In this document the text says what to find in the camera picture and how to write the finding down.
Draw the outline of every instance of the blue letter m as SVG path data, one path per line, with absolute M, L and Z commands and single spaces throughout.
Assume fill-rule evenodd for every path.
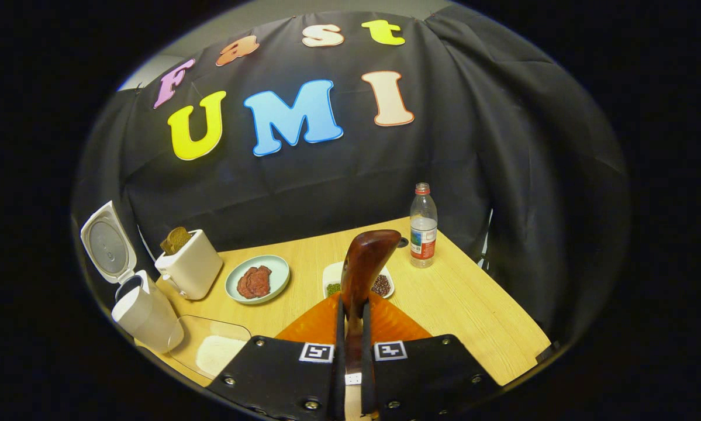
M 254 94 L 244 101 L 244 106 L 254 113 L 254 128 L 257 132 L 257 146 L 254 155 L 273 154 L 280 151 L 282 143 L 272 135 L 272 127 L 285 138 L 291 146 L 299 142 L 304 120 L 308 130 L 304 140 L 309 143 L 337 139 L 343 135 L 343 129 L 337 126 L 329 103 L 331 80 L 312 80 L 299 89 L 293 107 L 287 106 L 276 93 L 264 91 Z

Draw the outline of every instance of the plate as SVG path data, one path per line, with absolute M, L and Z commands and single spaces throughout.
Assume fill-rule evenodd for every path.
M 343 276 L 343 263 L 345 262 L 339 261 L 324 268 L 324 273 L 322 274 L 322 294 L 324 294 L 324 298 L 327 298 L 327 285 L 340 283 Z M 384 296 L 384 298 L 390 298 L 390 296 L 395 293 L 395 283 L 392 281 L 392 275 L 389 274 L 389 270 L 387 270 L 386 266 L 382 268 L 379 275 L 384 275 L 387 277 L 387 279 L 389 279 L 389 292 Z
M 272 270 L 270 274 L 270 293 L 262 296 L 262 298 L 243 298 L 241 294 L 236 290 L 236 286 L 239 284 L 239 279 L 243 277 L 249 267 L 259 267 L 267 266 Z M 230 274 L 225 280 L 225 293 L 231 298 L 235 299 L 239 303 L 243 304 L 259 304 L 265 301 L 270 301 L 270 299 L 275 298 L 280 294 L 288 285 L 288 278 L 291 277 L 291 269 L 288 268 L 288 264 L 285 259 L 280 256 L 256 256 L 244 261 L 243 263 L 236 266 L 235 269 L 231 270 Z

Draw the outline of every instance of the wooden table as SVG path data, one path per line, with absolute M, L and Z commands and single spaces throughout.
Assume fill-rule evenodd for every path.
M 396 229 L 403 237 L 409 237 L 409 218 L 302 240 L 223 251 L 220 256 L 225 266 L 208 295 L 200 301 L 182 298 L 160 279 L 157 285 L 179 316 L 198 315 L 236 323 L 252 335 L 272 337 L 323 299 L 324 268 L 345 259 L 353 237 L 374 229 Z M 260 255 L 278 255 L 288 262 L 291 279 L 283 293 L 254 306 L 230 299 L 225 292 L 227 275 L 241 262 Z M 507 384 L 525 373 L 537 363 L 535 357 L 550 346 L 548 337 L 527 312 L 441 231 L 432 266 L 418 269 L 409 259 L 409 247 L 405 247 L 396 250 L 387 263 L 395 282 L 391 303 L 434 336 L 456 335 L 496 383 Z M 209 384 L 209 379 L 179 364 L 170 355 L 155 354 L 187 378 L 202 386 Z

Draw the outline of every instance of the bottle label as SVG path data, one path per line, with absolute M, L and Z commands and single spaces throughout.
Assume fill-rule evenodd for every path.
M 410 253 L 412 257 L 427 259 L 433 257 L 436 248 L 436 229 L 420 231 L 410 227 Z

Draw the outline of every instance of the foam letter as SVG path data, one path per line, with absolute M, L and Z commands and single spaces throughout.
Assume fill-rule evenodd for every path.
M 411 123 L 415 116 L 405 109 L 402 94 L 396 83 L 402 75 L 397 72 L 381 71 L 364 74 L 361 79 L 370 83 L 377 98 L 379 114 L 374 117 L 374 122 L 380 126 L 399 126 Z
M 259 47 L 259 44 L 257 43 L 257 37 L 255 35 L 243 37 L 223 48 L 223 50 L 220 51 L 221 56 L 217 58 L 215 64 L 217 66 L 228 64 L 235 60 L 236 57 L 246 56 L 247 54 L 256 50 L 257 47 Z
M 153 105 L 153 108 L 158 108 L 161 104 L 165 103 L 169 99 L 174 97 L 174 86 L 179 86 L 182 80 L 184 80 L 184 69 L 189 69 L 195 65 L 195 59 L 190 59 L 187 63 L 180 65 L 175 68 L 170 74 L 166 74 L 165 77 L 161 78 L 161 91 L 158 93 L 158 101 Z
M 329 90 L 334 84 L 331 80 L 311 80 L 299 89 L 293 107 L 288 107 L 280 96 L 272 91 L 254 94 L 244 101 L 254 113 L 254 130 L 257 133 L 257 145 L 254 155 L 273 154 L 280 150 L 282 142 L 272 135 L 272 128 L 285 138 L 291 146 L 299 141 L 304 120 L 308 131 L 304 140 L 309 143 L 337 139 L 343 135 L 343 129 L 337 126 L 329 102 Z
M 345 37 L 337 32 L 340 28 L 336 25 L 313 25 L 304 29 L 305 38 L 302 42 L 307 46 L 333 46 L 340 45 Z
M 185 161 L 195 160 L 207 155 L 217 146 L 223 134 L 223 120 L 220 111 L 220 102 L 225 98 L 225 91 L 217 91 L 209 94 L 200 101 L 200 106 L 205 109 L 205 120 L 208 131 L 197 142 L 192 141 L 189 131 L 189 115 L 195 107 L 185 106 L 168 118 L 171 126 L 171 141 L 174 144 L 174 154 Z
M 399 29 L 399 26 L 390 25 L 389 22 L 383 19 L 364 22 L 361 24 L 361 26 L 371 29 L 371 37 L 374 38 L 377 43 L 387 45 L 402 45 L 405 43 L 405 38 L 395 37 L 395 35 L 392 35 L 392 31 L 401 30 Z

